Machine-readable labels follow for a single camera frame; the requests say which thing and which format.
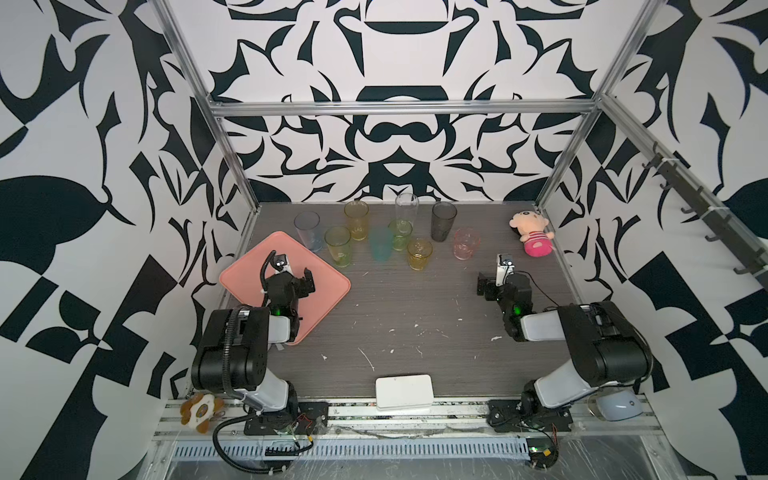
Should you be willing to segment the pink tray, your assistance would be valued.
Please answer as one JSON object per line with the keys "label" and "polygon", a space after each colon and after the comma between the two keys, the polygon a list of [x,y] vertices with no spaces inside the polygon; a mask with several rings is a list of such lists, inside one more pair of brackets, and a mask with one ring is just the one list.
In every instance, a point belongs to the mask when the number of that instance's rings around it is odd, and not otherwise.
{"label": "pink tray", "polygon": [[240,303],[259,306],[263,299],[259,273],[272,250],[287,256],[295,276],[302,276],[305,268],[313,275],[316,291],[298,302],[298,313],[302,320],[296,340],[290,342],[292,346],[298,345],[347,295],[351,282],[287,233],[277,231],[226,268],[219,277],[220,284]]}

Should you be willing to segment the blue-purple glass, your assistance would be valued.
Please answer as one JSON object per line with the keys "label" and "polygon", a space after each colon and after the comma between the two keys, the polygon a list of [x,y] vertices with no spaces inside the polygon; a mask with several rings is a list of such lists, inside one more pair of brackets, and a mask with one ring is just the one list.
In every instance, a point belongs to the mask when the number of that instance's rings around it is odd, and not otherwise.
{"label": "blue-purple glass", "polygon": [[312,252],[323,248],[320,215],[315,211],[303,211],[294,218],[294,227],[302,244]]}

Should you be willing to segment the yellow-green glass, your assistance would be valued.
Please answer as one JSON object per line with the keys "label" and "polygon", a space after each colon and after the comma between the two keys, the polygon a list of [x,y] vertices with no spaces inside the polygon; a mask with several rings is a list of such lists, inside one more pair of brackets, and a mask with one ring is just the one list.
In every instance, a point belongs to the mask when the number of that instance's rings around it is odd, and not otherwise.
{"label": "yellow-green glass", "polygon": [[326,230],[324,241],[331,258],[337,267],[345,268],[351,264],[351,232],[343,226],[333,226]]}

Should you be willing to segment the pink glass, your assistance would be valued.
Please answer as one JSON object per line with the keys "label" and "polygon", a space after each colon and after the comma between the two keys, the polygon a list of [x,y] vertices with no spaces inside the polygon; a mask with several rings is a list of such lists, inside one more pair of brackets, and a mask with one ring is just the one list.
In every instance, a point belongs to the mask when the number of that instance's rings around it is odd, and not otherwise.
{"label": "pink glass", "polygon": [[472,228],[461,228],[456,231],[453,239],[453,255],[460,261],[473,257],[480,244],[480,235]]}

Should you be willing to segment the amber tall glass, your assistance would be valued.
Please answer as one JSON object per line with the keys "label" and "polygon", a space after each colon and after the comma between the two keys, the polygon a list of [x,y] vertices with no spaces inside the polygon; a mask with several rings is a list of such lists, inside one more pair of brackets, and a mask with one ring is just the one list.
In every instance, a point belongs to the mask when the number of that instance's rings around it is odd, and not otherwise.
{"label": "amber tall glass", "polygon": [[344,205],[344,215],[351,238],[355,241],[363,241],[368,236],[369,205],[361,200],[349,201]]}

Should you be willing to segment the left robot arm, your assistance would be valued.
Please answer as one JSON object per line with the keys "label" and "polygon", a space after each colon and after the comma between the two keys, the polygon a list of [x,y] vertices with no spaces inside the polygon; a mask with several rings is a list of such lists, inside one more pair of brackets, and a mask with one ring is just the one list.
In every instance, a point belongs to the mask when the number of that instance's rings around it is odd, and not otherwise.
{"label": "left robot arm", "polygon": [[295,390],[268,369],[273,344],[294,341],[302,317],[299,300],[315,292],[312,272],[288,271],[262,280],[266,300],[260,306],[219,309],[211,318],[191,367],[197,390],[223,394],[262,413],[289,408]]}

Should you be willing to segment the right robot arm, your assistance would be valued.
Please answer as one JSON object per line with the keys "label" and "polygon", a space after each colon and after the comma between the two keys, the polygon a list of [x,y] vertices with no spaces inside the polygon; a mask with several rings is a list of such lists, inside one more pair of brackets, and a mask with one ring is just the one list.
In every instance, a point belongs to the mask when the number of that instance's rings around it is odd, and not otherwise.
{"label": "right robot arm", "polygon": [[519,273],[491,279],[480,273],[477,294],[498,304],[505,331],[517,342],[563,341],[569,359],[529,382],[515,416],[560,413],[604,387],[634,386],[653,369],[648,342],[611,301],[533,311],[531,280]]}

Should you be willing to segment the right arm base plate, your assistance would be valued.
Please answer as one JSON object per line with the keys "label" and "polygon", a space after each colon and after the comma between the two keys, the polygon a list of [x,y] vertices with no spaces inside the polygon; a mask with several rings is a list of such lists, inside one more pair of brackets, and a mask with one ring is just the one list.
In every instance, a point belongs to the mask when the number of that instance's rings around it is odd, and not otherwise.
{"label": "right arm base plate", "polygon": [[492,399],[487,402],[487,424],[497,433],[550,430],[570,432],[573,418],[570,409],[548,409],[519,399]]}

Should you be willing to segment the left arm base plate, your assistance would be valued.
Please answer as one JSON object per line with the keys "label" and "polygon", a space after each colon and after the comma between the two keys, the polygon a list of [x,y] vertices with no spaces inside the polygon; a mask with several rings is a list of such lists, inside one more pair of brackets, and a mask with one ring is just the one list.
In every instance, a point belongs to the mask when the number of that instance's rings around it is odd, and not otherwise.
{"label": "left arm base plate", "polygon": [[289,404],[285,409],[254,416],[246,421],[246,436],[292,434],[308,436],[327,425],[329,403],[325,401],[301,401]]}

